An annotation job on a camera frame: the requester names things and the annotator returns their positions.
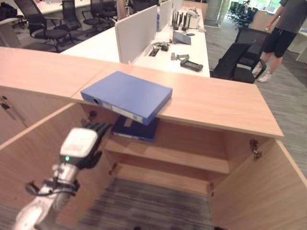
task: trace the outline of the white sneaker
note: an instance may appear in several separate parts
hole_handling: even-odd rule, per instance
[[[252,71],[254,77],[256,77],[256,76],[259,74],[259,72],[261,71],[261,69],[262,69],[262,67],[256,65],[256,67],[255,67],[255,68],[253,69],[253,71]]]
[[[272,78],[272,74],[270,72],[267,72],[266,75],[264,75],[262,78],[259,78],[257,81],[261,82],[261,83],[265,83],[270,81]]]

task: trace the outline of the person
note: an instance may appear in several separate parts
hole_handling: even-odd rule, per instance
[[[268,82],[272,78],[272,74],[278,68],[283,60],[283,54],[292,43],[300,27],[307,17],[307,0],[281,0],[280,7],[276,14],[266,25],[266,30],[270,30],[273,23],[280,16],[275,28],[273,29],[268,42],[263,49],[262,59],[268,62],[274,54],[274,60],[269,71],[261,78],[259,82]],[[257,76],[261,70],[261,64],[254,68],[253,74]]]
[[[247,2],[245,2],[244,4],[244,13],[248,13],[248,8],[249,8],[249,4],[250,4],[250,0],[248,0]]]

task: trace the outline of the wooden countertop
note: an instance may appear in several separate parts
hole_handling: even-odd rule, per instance
[[[283,136],[256,85],[32,51],[0,48],[0,87],[85,102],[80,91],[119,70],[173,88],[158,117],[266,137]]]

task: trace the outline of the black shorts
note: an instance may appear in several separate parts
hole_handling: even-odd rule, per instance
[[[289,31],[274,28],[263,51],[265,53],[274,53],[275,57],[281,58],[295,36],[296,34]]]

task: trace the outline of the open cabinet door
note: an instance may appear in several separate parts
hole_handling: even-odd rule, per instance
[[[53,176],[52,165],[59,162],[64,139],[73,127],[81,127],[81,120],[87,117],[80,104],[71,103],[0,145],[0,203],[23,208],[32,201],[34,197],[25,191],[25,183],[40,184]],[[80,189],[59,215],[61,223],[75,224],[92,206],[111,180],[109,170],[103,155],[95,168],[79,173]]]
[[[210,197],[215,226],[230,230],[307,229],[307,181],[279,140],[268,140]]]

